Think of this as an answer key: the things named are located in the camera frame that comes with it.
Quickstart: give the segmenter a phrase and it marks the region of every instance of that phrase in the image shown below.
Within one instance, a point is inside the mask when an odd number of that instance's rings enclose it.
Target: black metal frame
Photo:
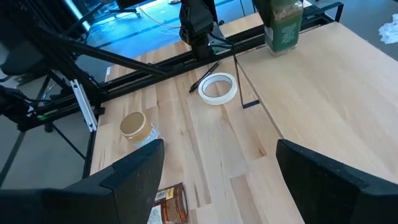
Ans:
[[[325,14],[325,11],[334,7],[337,7],[337,13],[335,19],[332,19],[330,16]],[[9,14],[11,20],[21,28],[26,37],[38,48],[38,50],[40,50],[43,56],[45,58],[49,58],[67,79],[76,79],[83,85],[90,103],[96,108],[99,108],[101,103],[105,101],[112,100],[168,78],[175,77],[181,73],[204,66],[208,63],[219,61],[226,57],[233,56],[234,54],[265,44],[263,36],[264,27],[257,26],[227,37],[227,40],[234,44],[233,51],[230,50],[201,61],[194,60],[192,52],[186,52],[155,64],[146,64],[105,50],[96,49],[73,40],[61,38],[58,35],[52,34],[39,27],[34,21],[30,21],[30,15],[25,10],[16,10],[18,13]],[[306,7],[304,9],[301,30],[315,26],[322,26],[335,21],[339,22],[342,11],[343,4],[340,2],[321,9],[316,6]],[[135,72],[97,85],[88,74],[75,65],[74,61],[71,59],[71,55],[73,54],[89,55],[94,58],[134,69]],[[248,108],[259,103],[257,100],[244,104],[240,91],[239,94],[243,108]],[[43,124],[52,123],[57,119],[76,113],[79,110],[75,96],[69,95],[61,100],[38,107],[35,110],[35,113],[40,116],[33,119],[30,123],[18,124],[18,129],[20,131],[27,131]],[[94,140],[95,133],[91,133],[83,177],[90,174]]]

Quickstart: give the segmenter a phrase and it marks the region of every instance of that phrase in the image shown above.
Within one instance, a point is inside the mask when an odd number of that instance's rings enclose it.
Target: white paper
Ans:
[[[386,23],[380,27],[379,35],[382,36],[381,41],[385,44],[398,42],[398,14],[392,15],[391,23]]]

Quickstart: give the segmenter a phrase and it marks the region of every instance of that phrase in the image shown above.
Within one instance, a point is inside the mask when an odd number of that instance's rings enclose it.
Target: small round container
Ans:
[[[157,130],[141,112],[127,115],[120,124],[120,133],[137,148],[145,146],[159,137]]]

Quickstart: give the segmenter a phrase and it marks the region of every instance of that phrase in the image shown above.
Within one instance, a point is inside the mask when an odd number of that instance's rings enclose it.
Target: masking tape roll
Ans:
[[[231,89],[229,89],[229,91],[225,95],[217,97],[211,97],[206,95],[205,91],[209,85],[213,84],[214,82],[221,81],[228,82],[231,85]],[[205,103],[209,105],[222,105],[234,98],[236,92],[238,91],[238,85],[236,84],[235,78],[232,75],[220,72],[209,75],[205,79],[203,79],[199,84],[198,91],[200,97]]]

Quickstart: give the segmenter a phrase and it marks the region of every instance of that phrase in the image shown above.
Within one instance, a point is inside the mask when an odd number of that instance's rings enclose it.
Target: brown package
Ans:
[[[150,211],[148,224],[184,224],[188,222],[188,208],[182,183],[156,194],[155,204]]]

